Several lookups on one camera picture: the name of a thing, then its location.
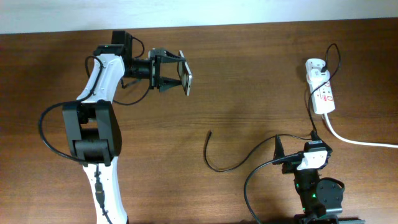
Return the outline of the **black Samsung smartphone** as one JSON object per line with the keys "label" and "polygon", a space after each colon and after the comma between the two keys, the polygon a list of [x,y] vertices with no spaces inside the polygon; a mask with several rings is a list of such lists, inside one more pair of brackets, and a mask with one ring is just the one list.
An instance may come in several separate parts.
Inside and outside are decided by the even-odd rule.
{"label": "black Samsung smartphone", "polygon": [[190,87],[193,80],[193,75],[188,66],[187,61],[179,62],[177,65],[177,72],[182,83],[183,90],[186,96],[190,95]]}

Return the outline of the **white USB charger plug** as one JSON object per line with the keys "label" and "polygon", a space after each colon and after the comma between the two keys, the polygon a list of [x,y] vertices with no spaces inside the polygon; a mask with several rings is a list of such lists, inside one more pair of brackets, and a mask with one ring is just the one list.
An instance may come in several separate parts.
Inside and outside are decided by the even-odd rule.
{"label": "white USB charger plug", "polygon": [[311,69],[309,72],[307,72],[307,82],[309,84],[314,84],[314,83],[324,83],[330,78],[330,73],[328,70],[325,72],[322,72],[321,70],[317,68]]}

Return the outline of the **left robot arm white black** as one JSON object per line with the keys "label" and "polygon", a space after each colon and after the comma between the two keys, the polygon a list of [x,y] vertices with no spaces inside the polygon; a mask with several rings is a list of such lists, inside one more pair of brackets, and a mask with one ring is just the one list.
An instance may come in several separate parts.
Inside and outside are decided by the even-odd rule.
{"label": "left robot arm white black", "polygon": [[113,109],[123,78],[149,81],[149,89],[183,86],[189,94],[192,73],[183,52],[151,49],[147,58],[132,56],[134,37],[116,30],[111,43],[93,52],[95,65],[85,89],[62,108],[71,156],[82,165],[91,187],[97,223],[128,223],[118,182],[122,135]]}

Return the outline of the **white power strip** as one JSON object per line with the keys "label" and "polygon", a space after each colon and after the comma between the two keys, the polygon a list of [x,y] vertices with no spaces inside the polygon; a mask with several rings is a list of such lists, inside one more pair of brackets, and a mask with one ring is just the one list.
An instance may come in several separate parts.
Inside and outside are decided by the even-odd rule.
{"label": "white power strip", "polygon": [[[310,58],[305,63],[306,72],[313,68],[322,71],[325,61],[320,58]],[[315,114],[327,114],[335,110],[335,102],[329,79],[324,83],[309,84]]]}

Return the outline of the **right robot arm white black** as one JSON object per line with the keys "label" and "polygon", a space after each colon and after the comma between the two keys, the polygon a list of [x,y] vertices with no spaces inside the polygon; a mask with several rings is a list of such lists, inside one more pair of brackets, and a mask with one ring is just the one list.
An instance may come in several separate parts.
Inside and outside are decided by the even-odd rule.
{"label": "right robot arm white black", "polygon": [[275,136],[274,165],[282,165],[283,174],[294,175],[295,190],[303,213],[294,216],[295,223],[365,223],[359,218],[343,218],[342,202],[345,185],[330,177],[320,177],[319,170],[328,165],[332,148],[312,131],[303,150],[284,154],[280,135]]}

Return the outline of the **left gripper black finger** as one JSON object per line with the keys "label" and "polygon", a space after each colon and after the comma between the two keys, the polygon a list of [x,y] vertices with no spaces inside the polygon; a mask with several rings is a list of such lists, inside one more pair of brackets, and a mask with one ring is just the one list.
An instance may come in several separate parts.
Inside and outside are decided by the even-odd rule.
{"label": "left gripper black finger", "polygon": [[160,77],[159,78],[159,91],[163,92],[175,86],[181,85],[182,82],[177,79],[167,78],[167,77]]}
{"label": "left gripper black finger", "polygon": [[160,56],[161,63],[179,63],[183,62],[183,57],[175,55],[168,50],[163,50]]}

